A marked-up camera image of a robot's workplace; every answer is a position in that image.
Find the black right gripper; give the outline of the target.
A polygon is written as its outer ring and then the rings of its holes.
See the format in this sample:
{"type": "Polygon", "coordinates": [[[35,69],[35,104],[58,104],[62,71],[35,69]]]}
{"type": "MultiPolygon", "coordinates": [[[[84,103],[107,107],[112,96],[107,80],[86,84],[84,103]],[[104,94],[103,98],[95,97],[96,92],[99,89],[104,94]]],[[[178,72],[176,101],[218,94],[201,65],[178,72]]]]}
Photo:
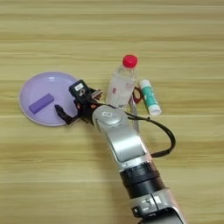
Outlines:
{"type": "Polygon", "coordinates": [[[55,110],[57,115],[67,124],[70,125],[74,122],[76,122],[78,119],[81,119],[82,121],[86,123],[93,123],[93,113],[95,110],[101,106],[99,103],[99,100],[102,97],[102,91],[100,89],[93,89],[90,88],[90,94],[83,94],[82,96],[79,96],[78,94],[74,95],[74,104],[77,108],[77,115],[76,116],[70,116],[68,115],[64,109],[58,105],[55,104],[55,110]]]}

